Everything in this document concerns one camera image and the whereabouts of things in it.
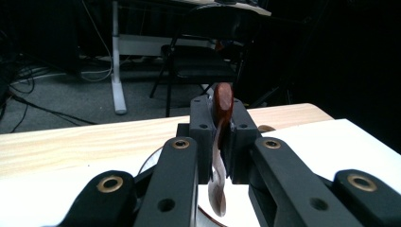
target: wooden tabletop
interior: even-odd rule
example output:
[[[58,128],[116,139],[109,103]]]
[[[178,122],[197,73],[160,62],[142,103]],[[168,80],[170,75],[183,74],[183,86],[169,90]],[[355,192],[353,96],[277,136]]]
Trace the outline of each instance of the wooden tabletop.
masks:
[[[249,110],[277,130],[333,118],[311,104]],[[132,158],[143,163],[189,116],[0,135],[0,179]]]

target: chair backrest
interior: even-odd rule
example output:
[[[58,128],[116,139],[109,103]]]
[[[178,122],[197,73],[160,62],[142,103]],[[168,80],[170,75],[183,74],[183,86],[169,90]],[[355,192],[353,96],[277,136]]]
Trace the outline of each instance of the chair backrest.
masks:
[[[261,27],[261,16],[249,9],[220,4],[203,5],[184,15],[176,38],[204,37],[247,43]]]

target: gray floor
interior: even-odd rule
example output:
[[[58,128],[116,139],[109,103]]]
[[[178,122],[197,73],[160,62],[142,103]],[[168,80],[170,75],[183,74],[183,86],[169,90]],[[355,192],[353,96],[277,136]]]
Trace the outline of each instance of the gray floor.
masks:
[[[107,70],[94,68],[91,71]],[[160,63],[138,62],[132,68],[121,71],[121,79],[128,113],[114,113],[113,92],[110,77],[102,81],[92,82],[71,75],[55,75],[54,72],[35,78],[33,92],[24,94],[32,88],[32,82],[22,80],[14,83],[11,91],[26,101],[51,111],[70,114],[97,124],[126,122],[165,117],[166,86],[160,85],[154,98],[149,98],[153,81],[160,69]],[[107,74],[84,74],[92,79],[103,78]],[[172,94],[171,116],[189,114],[189,102],[201,93],[198,85],[180,85],[174,87]],[[7,102],[4,118],[0,121],[0,133],[10,133],[22,120],[15,132],[40,131],[75,127],[74,124],[55,116],[52,113],[38,110],[13,99]]]

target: black chair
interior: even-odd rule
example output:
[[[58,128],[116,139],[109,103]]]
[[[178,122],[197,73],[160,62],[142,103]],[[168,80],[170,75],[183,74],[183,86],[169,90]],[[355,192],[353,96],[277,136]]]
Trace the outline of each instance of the black chair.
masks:
[[[248,50],[261,27],[260,15],[252,10],[219,4],[191,9],[183,16],[181,26],[170,45],[161,48],[164,65],[156,79],[150,97],[153,97],[164,71],[168,70],[166,116],[170,113],[172,84],[208,84],[203,93],[218,82],[231,82],[235,89]],[[215,48],[178,45],[180,39],[230,41],[236,54],[227,59]]]

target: desk leg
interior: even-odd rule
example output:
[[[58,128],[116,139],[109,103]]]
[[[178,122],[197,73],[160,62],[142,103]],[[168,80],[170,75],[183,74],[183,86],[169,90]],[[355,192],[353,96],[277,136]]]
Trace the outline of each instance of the desk leg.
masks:
[[[123,86],[120,79],[120,52],[119,52],[119,31],[118,31],[118,2],[113,1],[113,73],[112,88],[114,109],[116,114],[126,114]]]

